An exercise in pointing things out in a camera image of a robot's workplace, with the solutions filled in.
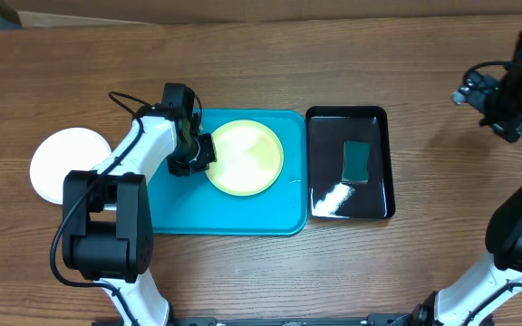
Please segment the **green and yellow sponge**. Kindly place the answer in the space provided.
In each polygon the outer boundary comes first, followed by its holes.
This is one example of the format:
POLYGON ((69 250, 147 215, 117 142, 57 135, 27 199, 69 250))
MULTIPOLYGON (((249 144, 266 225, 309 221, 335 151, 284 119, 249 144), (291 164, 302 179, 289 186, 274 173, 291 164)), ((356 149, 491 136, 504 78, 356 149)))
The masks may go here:
POLYGON ((369 180, 369 156, 369 143, 346 140, 343 144, 342 181, 351 184, 367 183, 369 180))

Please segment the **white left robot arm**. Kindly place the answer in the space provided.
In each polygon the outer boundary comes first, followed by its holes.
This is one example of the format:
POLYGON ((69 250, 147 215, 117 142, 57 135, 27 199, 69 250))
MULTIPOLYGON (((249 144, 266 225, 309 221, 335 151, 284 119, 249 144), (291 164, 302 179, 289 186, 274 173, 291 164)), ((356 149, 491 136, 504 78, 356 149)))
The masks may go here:
POLYGON ((50 248, 62 284, 102 288, 121 325, 172 325, 170 304, 149 270, 154 247, 148 184, 160 164, 176 177, 205 171, 216 160, 203 108, 183 83, 167 83, 159 103, 139 102, 121 144, 91 170, 63 181, 63 221, 50 248))

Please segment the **yellow plate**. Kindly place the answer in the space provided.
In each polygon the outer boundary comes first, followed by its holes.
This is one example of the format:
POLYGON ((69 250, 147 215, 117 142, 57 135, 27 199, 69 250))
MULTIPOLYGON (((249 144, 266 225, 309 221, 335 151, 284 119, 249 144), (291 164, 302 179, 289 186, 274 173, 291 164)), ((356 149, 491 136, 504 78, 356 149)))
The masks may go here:
POLYGON ((285 154, 281 141, 266 125, 234 120, 212 133, 216 161, 206 171, 219 190, 248 197, 268 189, 279 177, 285 154))

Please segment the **white plate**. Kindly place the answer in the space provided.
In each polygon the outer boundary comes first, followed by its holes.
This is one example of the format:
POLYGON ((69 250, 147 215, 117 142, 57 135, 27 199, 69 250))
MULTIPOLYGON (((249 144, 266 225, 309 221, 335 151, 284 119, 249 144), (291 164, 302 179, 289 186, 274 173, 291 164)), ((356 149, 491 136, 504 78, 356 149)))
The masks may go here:
POLYGON ((44 200, 63 202, 63 181, 72 170, 88 171, 111 154, 107 140, 85 128, 55 132, 36 149, 29 175, 35 192, 44 200))

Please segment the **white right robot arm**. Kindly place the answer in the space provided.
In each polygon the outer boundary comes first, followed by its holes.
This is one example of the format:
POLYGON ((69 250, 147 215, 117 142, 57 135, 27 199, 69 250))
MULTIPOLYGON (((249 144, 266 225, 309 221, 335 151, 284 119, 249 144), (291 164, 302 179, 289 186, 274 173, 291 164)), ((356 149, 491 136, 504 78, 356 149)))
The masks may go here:
MULTIPOLYGON (((522 31, 511 60, 499 62, 496 79, 469 68, 452 94, 483 118, 480 125, 509 143, 522 136, 522 31)), ((433 292, 424 303, 396 320, 398 325, 490 325, 493 312, 522 292, 522 187, 489 220, 486 252, 450 287, 433 292)))

